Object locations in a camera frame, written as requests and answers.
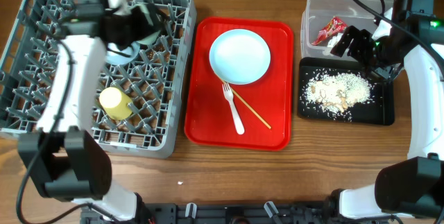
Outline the large light blue plate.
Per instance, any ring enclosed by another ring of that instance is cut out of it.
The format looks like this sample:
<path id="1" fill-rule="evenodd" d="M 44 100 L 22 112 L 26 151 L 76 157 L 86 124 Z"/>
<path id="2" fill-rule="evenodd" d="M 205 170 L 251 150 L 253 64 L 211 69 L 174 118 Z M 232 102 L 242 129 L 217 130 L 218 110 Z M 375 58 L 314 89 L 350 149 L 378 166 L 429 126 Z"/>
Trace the large light blue plate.
<path id="1" fill-rule="evenodd" d="M 238 28 L 219 35 L 212 43 L 209 62 L 221 80 L 247 85 L 259 80 L 271 65 L 271 50 L 257 33 Z"/>

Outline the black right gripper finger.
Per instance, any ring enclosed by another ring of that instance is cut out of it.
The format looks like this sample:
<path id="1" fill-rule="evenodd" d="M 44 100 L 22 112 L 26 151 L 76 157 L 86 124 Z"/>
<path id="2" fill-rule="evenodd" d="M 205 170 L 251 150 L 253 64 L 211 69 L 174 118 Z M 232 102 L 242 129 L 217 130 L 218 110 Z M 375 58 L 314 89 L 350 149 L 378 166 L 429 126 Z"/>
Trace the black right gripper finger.
<path id="1" fill-rule="evenodd" d="M 361 31 L 354 27 L 347 27 L 339 41 L 332 47 L 330 53 L 332 55 L 342 57 L 346 50 L 348 50 L 347 55 L 351 56 L 352 52 L 357 49 L 357 44 L 361 39 Z"/>
<path id="2" fill-rule="evenodd" d="M 371 58 L 371 34 L 367 30 L 350 28 L 347 36 L 351 39 L 348 56 L 360 63 L 369 63 Z"/>

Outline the red snack wrapper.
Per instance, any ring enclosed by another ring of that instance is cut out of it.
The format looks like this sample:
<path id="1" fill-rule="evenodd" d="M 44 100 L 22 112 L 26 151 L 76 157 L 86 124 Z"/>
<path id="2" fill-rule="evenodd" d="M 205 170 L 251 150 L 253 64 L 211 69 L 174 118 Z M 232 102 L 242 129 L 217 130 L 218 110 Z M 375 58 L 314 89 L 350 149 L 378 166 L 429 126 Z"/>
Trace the red snack wrapper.
<path id="1" fill-rule="evenodd" d="M 326 26 L 319 30 L 317 38 L 311 43 L 314 46 L 319 45 L 327 38 L 342 33 L 348 25 L 339 17 L 333 17 Z"/>

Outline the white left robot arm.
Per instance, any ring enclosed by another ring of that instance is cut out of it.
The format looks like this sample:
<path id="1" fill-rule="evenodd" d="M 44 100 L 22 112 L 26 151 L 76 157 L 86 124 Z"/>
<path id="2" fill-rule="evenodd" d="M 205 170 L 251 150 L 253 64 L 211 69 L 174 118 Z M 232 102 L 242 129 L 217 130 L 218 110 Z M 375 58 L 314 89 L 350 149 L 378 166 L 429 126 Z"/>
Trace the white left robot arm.
<path id="1" fill-rule="evenodd" d="M 155 222 L 142 197 L 112 179 L 110 158 L 91 135 L 92 108 L 107 53 L 154 43 L 166 18 L 154 5 L 77 0 L 74 14 L 60 22 L 50 97 L 35 132 L 18 143 L 24 180 L 42 197 L 87 207 L 113 223 Z"/>

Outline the light blue small bowl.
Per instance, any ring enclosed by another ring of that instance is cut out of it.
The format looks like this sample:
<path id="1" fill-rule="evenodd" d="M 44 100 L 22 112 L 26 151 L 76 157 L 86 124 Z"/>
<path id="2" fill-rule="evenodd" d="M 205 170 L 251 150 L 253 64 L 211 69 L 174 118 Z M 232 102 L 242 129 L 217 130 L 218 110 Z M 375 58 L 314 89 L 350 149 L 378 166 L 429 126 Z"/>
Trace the light blue small bowl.
<path id="1" fill-rule="evenodd" d="M 139 50 L 140 45 L 138 42 L 133 42 L 124 50 L 119 50 L 116 44 L 109 43 L 105 61 L 112 65 L 125 65 L 137 58 Z"/>

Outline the rice and food scraps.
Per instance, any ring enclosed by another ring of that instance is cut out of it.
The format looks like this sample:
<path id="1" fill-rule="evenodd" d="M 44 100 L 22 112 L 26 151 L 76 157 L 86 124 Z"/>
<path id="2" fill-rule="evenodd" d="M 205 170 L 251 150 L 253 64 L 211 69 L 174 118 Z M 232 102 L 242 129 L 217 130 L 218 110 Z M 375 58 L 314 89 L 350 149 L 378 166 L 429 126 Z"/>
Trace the rice and food scraps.
<path id="1" fill-rule="evenodd" d="M 374 86 L 359 74 L 339 72 L 330 75 L 326 70 L 317 69 L 307 75 L 312 77 L 302 86 L 299 97 L 302 106 L 307 108 L 303 112 L 314 110 L 333 120 L 341 117 L 352 121 L 355 107 L 374 102 Z"/>

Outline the yellow plastic cup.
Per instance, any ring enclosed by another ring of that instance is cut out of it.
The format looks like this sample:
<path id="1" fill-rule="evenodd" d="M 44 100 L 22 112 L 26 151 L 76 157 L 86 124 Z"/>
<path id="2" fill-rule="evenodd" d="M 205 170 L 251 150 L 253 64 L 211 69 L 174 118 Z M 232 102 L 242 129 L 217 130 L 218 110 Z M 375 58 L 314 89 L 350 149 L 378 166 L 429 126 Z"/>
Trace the yellow plastic cup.
<path id="1" fill-rule="evenodd" d="M 105 88 L 99 95 L 99 103 L 113 120 L 127 119 L 133 112 L 128 107 L 132 99 L 116 87 Z"/>

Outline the green bowl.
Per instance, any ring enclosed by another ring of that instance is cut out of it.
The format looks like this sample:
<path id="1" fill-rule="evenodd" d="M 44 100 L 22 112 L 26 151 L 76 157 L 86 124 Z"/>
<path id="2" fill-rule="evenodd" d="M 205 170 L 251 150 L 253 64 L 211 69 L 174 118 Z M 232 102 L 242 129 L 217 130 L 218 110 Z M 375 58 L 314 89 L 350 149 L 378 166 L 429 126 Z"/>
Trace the green bowl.
<path id="1" fill-rule="evenodd" d="M 138 40 L 137 42 L 141 45 L 150 45 L 157 41 L 157 38 L 160 36 L 161 31 L 154 32 L 150 34 L 148 37 L 143 38 L 142 40 Z"/>

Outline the white napkin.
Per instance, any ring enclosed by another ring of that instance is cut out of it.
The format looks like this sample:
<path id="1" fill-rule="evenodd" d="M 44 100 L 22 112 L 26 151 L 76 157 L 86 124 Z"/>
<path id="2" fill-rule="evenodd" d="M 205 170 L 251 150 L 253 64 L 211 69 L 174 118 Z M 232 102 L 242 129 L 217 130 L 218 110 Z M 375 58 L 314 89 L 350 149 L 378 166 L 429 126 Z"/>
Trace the white napkin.
<path id="1" fill-rule="evenodd" d="M 332 56 L 331 50 L 332 48 L 338 44 L 343 36 L 343 33 L 338 33 L 334 37 L 332 37 L 329 42 L 327 43 L 327 46 L 325 47 L 325 50 L 323 51 L 323 55 L 326 56 Z"/>

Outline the white plastic fork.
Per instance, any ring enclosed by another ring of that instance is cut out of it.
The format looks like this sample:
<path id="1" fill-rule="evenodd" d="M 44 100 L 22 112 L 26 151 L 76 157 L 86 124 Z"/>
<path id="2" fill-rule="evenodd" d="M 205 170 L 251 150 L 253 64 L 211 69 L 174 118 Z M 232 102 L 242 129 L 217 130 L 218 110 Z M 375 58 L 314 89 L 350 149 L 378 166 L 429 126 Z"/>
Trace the white plastic fork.
<path id="1" fill-rule="evenodd" d="M 238 135 L 243 135 L 245 133 L 245 129 L 234 104 L 234 94 L 232 92 L 232 89 L 227 82 L 223 82 L 222 87 L 223 87 L 223 95 L 230 106 L 235 130 Z"/>

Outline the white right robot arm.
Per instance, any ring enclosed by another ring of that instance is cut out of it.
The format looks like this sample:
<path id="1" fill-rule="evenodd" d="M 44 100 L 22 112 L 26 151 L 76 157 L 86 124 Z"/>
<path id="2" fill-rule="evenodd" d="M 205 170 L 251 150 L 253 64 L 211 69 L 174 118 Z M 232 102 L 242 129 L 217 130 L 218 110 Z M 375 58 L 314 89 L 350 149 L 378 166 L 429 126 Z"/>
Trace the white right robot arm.
<path id="1" fill-rule="evenodd" d="M 434 0 L 394 0 L 391 17 L 374 15 L 373 35 L 348 27 L 331 53 L 347 54 L 368 75 L 393 81 L 405 70 L 411 98 L 407 160 L 382 169 L 374 184 L 339 192 L 338 216 L 353 222 L 432 218 L 443 222 L 443 20 Z"/>

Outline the wooden chopstick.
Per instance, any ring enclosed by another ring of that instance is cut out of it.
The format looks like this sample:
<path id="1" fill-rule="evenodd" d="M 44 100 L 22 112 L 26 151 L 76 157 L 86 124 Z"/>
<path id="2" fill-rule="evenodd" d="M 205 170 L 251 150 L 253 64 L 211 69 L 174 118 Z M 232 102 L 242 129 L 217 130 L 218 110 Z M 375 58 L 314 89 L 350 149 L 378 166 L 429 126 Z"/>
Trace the wooden chopstick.
<path id="1" fill-rule="evenodd" d="M 268 129 L 271 129 L 271 125 L 268 122 L 266 122 L 263 119 L 263 117 L 261 117 L 240 95 L 238 95 L 238 93 L 236 91 L 234 91 L 232 89 L 232 92 L 234 94 L 234 97 L 237 97 Z"/>

